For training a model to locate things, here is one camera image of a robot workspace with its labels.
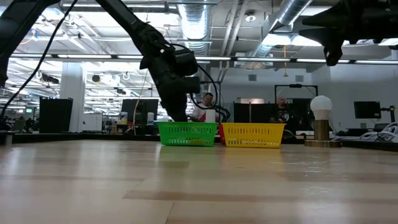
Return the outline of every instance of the white shirt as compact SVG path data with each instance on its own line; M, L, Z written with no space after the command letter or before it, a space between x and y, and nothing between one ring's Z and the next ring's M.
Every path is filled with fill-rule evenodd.
M203 108L207 108L203 103L199 103L199 106ZM204 114L206 113L206 110L200 109L199 107L195 106L193 109L193 113L190 115L193 118L200 119ZM219 118L219 114L216 112L216 119Z

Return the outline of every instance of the lamp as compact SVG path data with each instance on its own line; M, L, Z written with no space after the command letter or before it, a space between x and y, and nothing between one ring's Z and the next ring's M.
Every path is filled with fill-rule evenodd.
M310 107L315 116L315 120L328 121L333 103L331 103L331 100L326 96L317 96L311 101Z
M310 104L315 116L315 139L306 140L304 145L310 147L341 147L338 141L331 141L329 138L329 117L333 103L326 96L315 97Z
M253 22L256 20L256 16L254 15L254 10L247 10L244 14L246 16L246 21Z

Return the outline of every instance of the black cable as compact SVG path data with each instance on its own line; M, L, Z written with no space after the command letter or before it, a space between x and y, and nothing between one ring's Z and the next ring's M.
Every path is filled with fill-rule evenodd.
M170 44L170 45L179 46L179 47L182 47L183 49L187 49L186 46L181 45L181 44ZM212 110L212 109L216 108L217 103L218 103L218 92L217 92L216 82L214 82L214 79L211 77L211 75L210 75L208 72L206 72L206 70L205 70L202 66L198 65L198 68L199 68L201 71L203 71L203 73L210 79L211 83L213 84L213 86L214 86L214 91L215 91L215 95L216 95L216 101L215 101L215 103L214 103L211 107L209 107L209 108L204 108L204 107L200 106L200 105L193 99L193 94L192 94L192 93L190 93L190 98L191 98L191 100L192 100L192 103L193 103L196 107L198 107L199 109L202 109L202 110Z
M7 107L11 104L11 102L19 95L19 93L25 88L25 86L32 80L33 77L35 77L37 71L39 71L39 68L41 66L41 64L43 63L45 56L47 55L47 52L49 51L50 47L51 47L51 43L55 38L55 35L57 34L57 31L59 30L59 28L61 27L62 23L64 22L64 20L67 18L67 16L69 15L69 12L73 9L73 7L75 6L77 0L74 0L72 2L72 4L70 5L69 9L65 12L65 14L63 15L62 19L60 20L60 22L57 24L57 26L55 27L54 32L51 35L51 38L49 40L49 43L47 44L42 57L39 60L39 63L37 64L35 70L33 71L33 73L30 75L30 77L24 82L24 84L19 88L18 91L16 91L14 93L14 95L7 101L7 103L4 105L4 107L2 108L1 111L1 119L3 119L4 115L6 114L6 109Z

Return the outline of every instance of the green basket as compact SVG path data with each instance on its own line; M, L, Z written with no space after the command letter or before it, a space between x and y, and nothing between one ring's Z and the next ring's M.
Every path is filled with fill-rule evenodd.
M213 146L218 123L158 122L165 146Z

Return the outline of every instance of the white lamp globe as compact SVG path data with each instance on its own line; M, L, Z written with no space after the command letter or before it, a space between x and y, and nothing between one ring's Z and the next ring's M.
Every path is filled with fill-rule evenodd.
M316 120L329 120L333 104L326 96L317 96L311 101L311 110Z

